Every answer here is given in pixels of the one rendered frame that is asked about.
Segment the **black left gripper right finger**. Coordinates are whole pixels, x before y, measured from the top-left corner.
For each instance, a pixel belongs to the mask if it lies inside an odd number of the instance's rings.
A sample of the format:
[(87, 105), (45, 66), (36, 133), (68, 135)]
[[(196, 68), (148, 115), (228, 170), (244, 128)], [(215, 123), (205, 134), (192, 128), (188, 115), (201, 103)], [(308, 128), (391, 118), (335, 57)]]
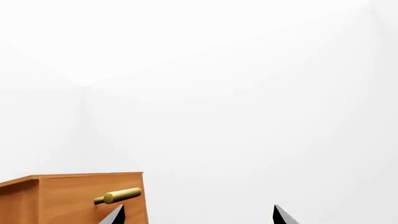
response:
[(279, 205), (274, 205), (272, 219), (274, 224), (300, 224)]

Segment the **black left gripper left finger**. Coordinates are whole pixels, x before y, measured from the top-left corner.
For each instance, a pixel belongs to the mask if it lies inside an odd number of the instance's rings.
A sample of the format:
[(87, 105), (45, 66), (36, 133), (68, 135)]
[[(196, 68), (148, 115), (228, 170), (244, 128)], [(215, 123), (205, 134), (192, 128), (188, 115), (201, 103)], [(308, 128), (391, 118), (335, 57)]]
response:
[(99, 224), (125, 224), (124, 205), (115, 208), (108, 216), (101, 220)]

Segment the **wooden cabinet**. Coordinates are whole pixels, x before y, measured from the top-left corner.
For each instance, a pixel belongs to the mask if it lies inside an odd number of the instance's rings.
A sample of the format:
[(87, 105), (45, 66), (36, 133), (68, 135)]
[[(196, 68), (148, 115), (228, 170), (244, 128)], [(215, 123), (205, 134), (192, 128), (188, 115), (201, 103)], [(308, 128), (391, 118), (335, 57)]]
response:
[[(94, 205), (108, 192), (139, 187), (142, 194)], [(0, 224), (100, 224), (124, 205), (125, 224), (149, 224), (140, 172), (28, 175), (0, 182)]]

